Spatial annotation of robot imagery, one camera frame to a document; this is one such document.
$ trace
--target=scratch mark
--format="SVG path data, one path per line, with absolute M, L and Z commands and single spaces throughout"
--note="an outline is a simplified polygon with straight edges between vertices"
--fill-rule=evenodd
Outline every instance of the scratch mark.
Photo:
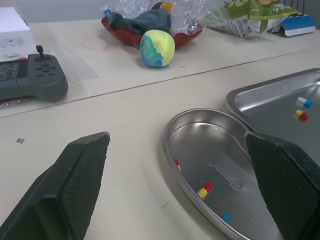
M 167 205 L 169 202 L 167 201 L 163 206 L 162 206 L 162 209 L 164 209 L 165 205 Z

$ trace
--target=plastic bag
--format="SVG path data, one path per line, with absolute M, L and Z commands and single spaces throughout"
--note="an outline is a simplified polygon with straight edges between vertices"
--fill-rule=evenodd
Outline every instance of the plastic bag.
M 260 2 L 271 0 L 232 0 L 204 17 L 209 28 L 241 38 L 260 35 L 280 24 L 297 10 L 277 1 L 267 5 Z

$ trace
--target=stainless steel tray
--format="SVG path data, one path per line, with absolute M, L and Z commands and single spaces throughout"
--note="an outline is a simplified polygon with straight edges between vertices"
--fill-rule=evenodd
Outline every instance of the stainless steel tray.
M 313 101 L 311 108 L 299 97 Z M 298 144 L 320 165 L 320 69 L 310 69 L 233 90 L 229 110 L 253 130 Z M 296 110 L 310 115 L 305 122 Z
M 227 237 L 283 240 L 258 188 L 244 139 L 247 130 L 224 112 L 192 109 L 166 125 L 163 150 L 186 195 Z M 181 172 L 174 158 L 179 159 Z M 202 200 L 197 192 L 206 182 L 214 187 Z

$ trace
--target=white box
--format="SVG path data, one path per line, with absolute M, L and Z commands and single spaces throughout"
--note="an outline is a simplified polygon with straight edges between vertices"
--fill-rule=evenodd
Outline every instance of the white box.
M 36 52 L 29 26 L 13 7 L 0 7 L 0 62 L 27 58 Z

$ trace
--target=green and blue ball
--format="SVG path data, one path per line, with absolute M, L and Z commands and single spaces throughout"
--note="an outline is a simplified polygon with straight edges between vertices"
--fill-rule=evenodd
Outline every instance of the green and blue ball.
M 146 66 L 163 68 L 174 58 L 175 48 L 175 41 L 169 33 L 149 30 L 142 36 L 140 56 Z

